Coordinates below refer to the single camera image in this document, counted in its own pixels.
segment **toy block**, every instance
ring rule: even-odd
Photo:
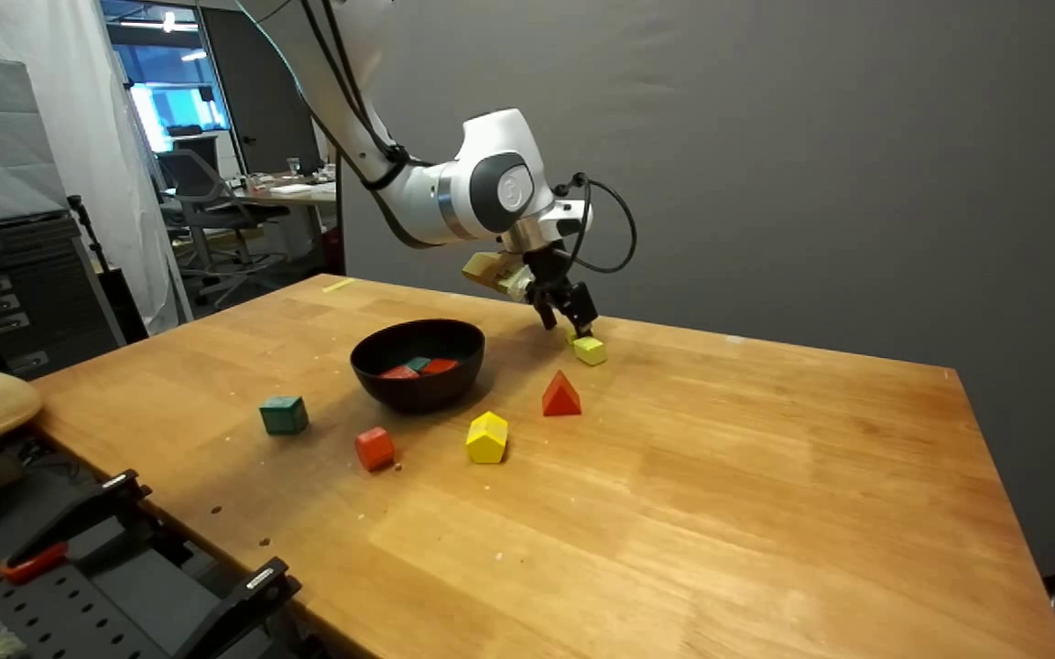
[[[405,364],[405,366],[385,369],[383,381],[419,381],[419,369],[412,369],[412,364]]]
[[[422,372],[449,372],[453,366],[458,366],[458,358],[429,358]]]
[[[599,339],[599,338],[576,338],[573,339],[573,354],[576,354],[576,364],[584,364],[584,366],[602,366],[610,354],[606,354],[606,339]]]
[[[500,289],[500,281],[508,276],[508,260],[501,253],[474,253],[461,265],[461,276],[478,287]]]
[[[414,372],[422,372],[422,369],[429,366],[429,354],[414,354],[407,366],[412,366]]]
[[[541,392],[541,414],[545,419],[573,419],[580,414],[580,392],[563,379],[563,369],[554,372],[550,388]]]
[[[507,463],[507,444],[508,444],[508,422],[486,409],[468,422],[464,457],[478,466],[500,466]]]
[[[363,470],[383,474],[395,463],[395,444],[390,430],[366,430],[357,437],[357,457]]]
[[[262,404],[267,437],[302,437],[307,430],[307,407],[302,394],[270,394]]]

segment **white wall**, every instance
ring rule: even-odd
[[[606,310],[957,366],[1055,571],[1055,3],[400,3],[390,128],[449,156],[495,105],[634,202]],[[590,258],[621,250],[602,213]],[[353,192],[357,276],[468,289],[464,253]]]

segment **cable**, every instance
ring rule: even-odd
[[[585,180],[584,174],[573,175],[573,186],[584,192],[585,210],[580,213],[580,232],[576,232],[576,246],[573,246],[573,253],[568,253],[563,276],[580,265],[580,250],[585,246],[590,210],[594,210],[594,186],[590,186],[590,180]]]
[[[302,0],[302,9],[303,9],[307,28],[311,28],[311,38],[315,38],[315,44],[318,44],[328,66],[331,66],[335,77],[337,77],[337,88],[342,88],[342,94],[345,94],[353,116],[369,133],[374,147],[379,147],[383,155],[390,155],[390,144],[379,137],[379,128],[374,128],[374,120],[369,120],[366,105],[363,105],[363,94],[359,94],[359,88],[357,88],[353,61],[350,61],[350,54],[345,54],[345,41],[342,41],[342,28],[337,28],[337,16],[335,16],[335,9],[323,3],[342,60],[335,54],[331,41],[323,38],[311,3]]]
[[[585,210],[584,210],[584,221],[580,221],[576,246],[573,246],[573,253],[568,253],[568,270],[573,270],[573,265],[580,265],[580,269],[585,269],[585,270],[599,270],[599,276],[621,276],[621,270],[628,270],[628,269],[634,265],[637,242],[643,242],[643,237],[637,237],[634,210],[628,204],[622,195],[616,195],[616,192],[613,192],[610,182],[602,182],[602,180],[590,180],[590,175],[576,174],[573,182],[584,186]],[[622,210],[628,227],[629,227],[629,250],[628,250],[628,258],[622,258],[621,265],[613,265],[613,269],[580,260],[580,250],[584,250],[585,232],[590,232],[594,192],[606,192],[606,195]]]

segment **workbench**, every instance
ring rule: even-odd
[[[453,409],[395,419],[366,332],[486,332]],[[1055,654],[1055,617],[957,369],[602,318],[580,366],[528,303],[307,278],[36,381],[36,430],[136,470],[192,537],[379,654]],[[580,419],[541,419],[563,369]],[[311,430],[264,437],[262,398]],[[468,466],[464,425],[514,425]],[[357,437],[400,466],[369,476]]]

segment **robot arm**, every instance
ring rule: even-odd
[[[366,91],[383,61],[391,0],[240,0],[291,66],[323,133],[374,192],[391,233],[414,250],[500,237],[486,260],[508,296],[554,309],[590,332],[599,309],[568,281],[557,224],[584,224],[584,202],[557,197],[519,109],[464,120],[453,161],[414,161]]]

